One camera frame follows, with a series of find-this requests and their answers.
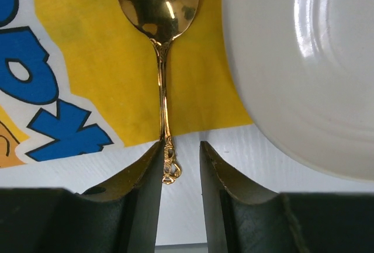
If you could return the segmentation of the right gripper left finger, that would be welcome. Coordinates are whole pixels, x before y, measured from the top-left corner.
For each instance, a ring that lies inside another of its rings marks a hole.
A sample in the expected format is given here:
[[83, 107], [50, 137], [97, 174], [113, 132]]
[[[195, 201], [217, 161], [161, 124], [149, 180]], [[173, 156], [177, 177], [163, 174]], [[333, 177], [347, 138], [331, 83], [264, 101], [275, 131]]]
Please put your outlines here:
[[163, 147], [84, 193], [1, 189], [2, 252], [153, 252]]

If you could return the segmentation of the copper spoon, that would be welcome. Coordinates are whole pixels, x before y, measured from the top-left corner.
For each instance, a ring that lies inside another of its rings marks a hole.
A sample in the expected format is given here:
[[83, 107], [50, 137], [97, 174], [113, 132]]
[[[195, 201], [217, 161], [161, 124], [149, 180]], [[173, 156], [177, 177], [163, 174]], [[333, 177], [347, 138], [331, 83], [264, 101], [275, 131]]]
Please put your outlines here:
[[118, 0], [129, 22], [153, 45], [157, 58], [158, 89], [160, 99], [160, 139], [164, 143], [162, 182], [174, 183], [182, 174], [168, 120], [167, 58], [172, 43], [193, 22], [199, 0]]

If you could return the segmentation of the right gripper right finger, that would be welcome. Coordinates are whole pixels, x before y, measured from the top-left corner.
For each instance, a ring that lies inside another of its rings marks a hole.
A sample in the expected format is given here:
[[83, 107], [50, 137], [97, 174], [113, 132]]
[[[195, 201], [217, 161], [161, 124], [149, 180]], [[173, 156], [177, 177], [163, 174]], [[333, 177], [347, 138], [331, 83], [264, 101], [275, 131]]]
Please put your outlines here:
[[372, 252], [371, 193], [276, 193], [207, 142], [200, 178], [209, 252]]

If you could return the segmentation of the white paper plate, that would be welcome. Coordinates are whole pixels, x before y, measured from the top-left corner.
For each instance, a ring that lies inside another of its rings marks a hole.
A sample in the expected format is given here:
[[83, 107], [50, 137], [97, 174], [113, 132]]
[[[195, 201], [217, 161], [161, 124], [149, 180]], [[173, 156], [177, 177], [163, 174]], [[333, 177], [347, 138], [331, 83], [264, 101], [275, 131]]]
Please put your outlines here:
[[222, 0], [237, 92], [265, 137], [316, 170], [373, 180], [373, 0]]

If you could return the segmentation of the yellow Pikachu placemat cloth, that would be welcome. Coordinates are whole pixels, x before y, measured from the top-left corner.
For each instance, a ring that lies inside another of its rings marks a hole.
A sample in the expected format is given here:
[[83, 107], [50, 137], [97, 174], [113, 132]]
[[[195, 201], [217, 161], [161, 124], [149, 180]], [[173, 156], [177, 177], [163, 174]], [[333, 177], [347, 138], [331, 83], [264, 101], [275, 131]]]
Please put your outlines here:
[[[228, 70], [221, 0], [168, 57], [175, 135], [251, 124]], [[158, 138], [154, 50], [117, 0], [1, 0], [1, 167]]]

